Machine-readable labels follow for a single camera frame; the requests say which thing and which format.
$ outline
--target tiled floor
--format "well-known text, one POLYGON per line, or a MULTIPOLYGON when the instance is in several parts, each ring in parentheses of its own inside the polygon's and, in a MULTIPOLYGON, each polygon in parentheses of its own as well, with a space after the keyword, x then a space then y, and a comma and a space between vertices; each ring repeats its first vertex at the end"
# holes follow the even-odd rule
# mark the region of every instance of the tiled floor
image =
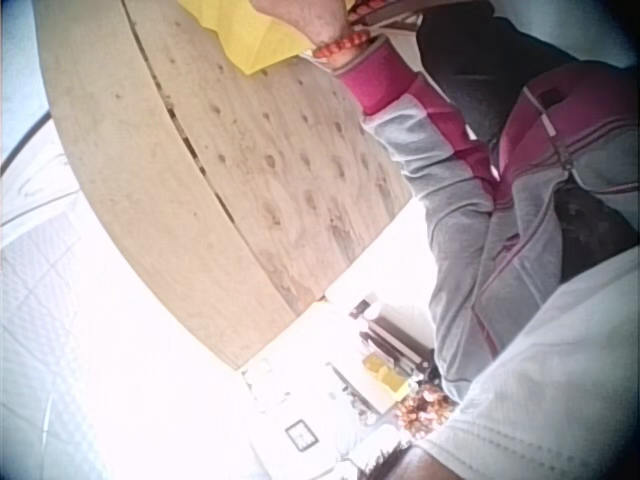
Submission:
POLYGON ((2 252, 12 480, 267 479, 239 377, 167 312, 83 196, 2 252))

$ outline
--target yellow cloth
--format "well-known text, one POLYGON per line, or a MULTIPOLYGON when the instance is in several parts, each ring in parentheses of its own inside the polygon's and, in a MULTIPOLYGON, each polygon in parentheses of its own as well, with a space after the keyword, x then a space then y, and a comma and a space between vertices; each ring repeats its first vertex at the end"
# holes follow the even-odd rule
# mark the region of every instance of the yellow cloth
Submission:
MULTIPOLYGON (((249 0, 178 0, 200 25, 218 33, 229 60, 246 74, 311 47, 288 25, 256 12, 249 0)), ((347 0, 352 5, 354 0, 347 0)))

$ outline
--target bracelet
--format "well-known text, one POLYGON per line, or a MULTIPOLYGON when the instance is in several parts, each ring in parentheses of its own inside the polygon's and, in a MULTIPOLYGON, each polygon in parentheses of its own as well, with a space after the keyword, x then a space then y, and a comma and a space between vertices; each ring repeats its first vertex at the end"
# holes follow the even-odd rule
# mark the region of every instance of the bracelet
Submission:
POLYGON ((329 58, 343 50, 348 50, 358 45, 362 45, 371 38, 371 32, 369 30, 358 30, 351 32, 344 38, 339 38, 331 43, 322 45, 313 51, 313 58, 323 59, 329 58))

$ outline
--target jacket sleeve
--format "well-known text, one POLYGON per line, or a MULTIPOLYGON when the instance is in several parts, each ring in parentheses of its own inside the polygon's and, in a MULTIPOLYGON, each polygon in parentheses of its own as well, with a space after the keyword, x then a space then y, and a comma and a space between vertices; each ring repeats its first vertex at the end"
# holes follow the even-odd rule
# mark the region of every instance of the jacket sleeve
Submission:
POLYGON ((495 354, 471 311, 493 211, 487 148, 469 138, 460 112, 384 37, 337 76, 360 102, 364 128, 387 149, 425 207, 438 268, 430 302, 436 362, 445 390, 460 400, 495 354))

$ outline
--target dark pants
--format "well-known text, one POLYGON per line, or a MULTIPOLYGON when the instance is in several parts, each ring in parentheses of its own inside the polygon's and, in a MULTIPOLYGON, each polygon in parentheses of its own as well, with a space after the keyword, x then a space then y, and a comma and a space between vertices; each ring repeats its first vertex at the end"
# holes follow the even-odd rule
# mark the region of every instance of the dark pants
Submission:
POLYGON ((427 9, 417 41, 425 71, 489 145, 496 167, 500 134, 522 88, 576 60, 495 17, 484 1, 427 9))
MULTIPOLYGON (((576 59, 494 16, 488 1, 427 9, 418 30, 425 71, 462 112, 498 167, 500 135, 522 88, 576 59)), ((562 230, 561 282, 638 244, 638 232, 571 179, 554 194, 562 230)))

